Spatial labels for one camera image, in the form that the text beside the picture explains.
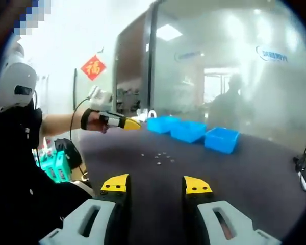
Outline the person's left hand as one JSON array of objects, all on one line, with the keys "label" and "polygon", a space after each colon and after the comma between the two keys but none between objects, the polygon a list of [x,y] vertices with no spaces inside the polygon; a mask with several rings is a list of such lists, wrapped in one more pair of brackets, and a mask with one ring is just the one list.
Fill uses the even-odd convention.
[{"label": "person's left hand", "polygon": [[94,111],[88,108],[81,117],[81,129],[106,133],[109,126],[103,119],[103,116],[100,115],[99,111]]}]

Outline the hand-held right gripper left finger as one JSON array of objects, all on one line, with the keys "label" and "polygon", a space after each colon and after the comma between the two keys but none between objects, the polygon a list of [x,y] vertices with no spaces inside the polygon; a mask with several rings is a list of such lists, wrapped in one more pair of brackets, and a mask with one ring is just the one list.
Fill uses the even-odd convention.
[{"label": "hand-held right gripper left finger", "polygon": [[109,178],[99,195],[80,205],[39,244],[129,244],[131,177]]}]

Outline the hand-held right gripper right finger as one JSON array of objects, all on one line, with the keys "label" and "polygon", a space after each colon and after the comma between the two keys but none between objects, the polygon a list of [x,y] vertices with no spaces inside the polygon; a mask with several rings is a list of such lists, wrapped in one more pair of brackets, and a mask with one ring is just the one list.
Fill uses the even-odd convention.
[{"label": "hand-held right gripper right finger", "polygon": [[214,200],[202,179],[182,177],[182,210],[187,244],[281,244],[254,229],[252,220],[229,202]]}]

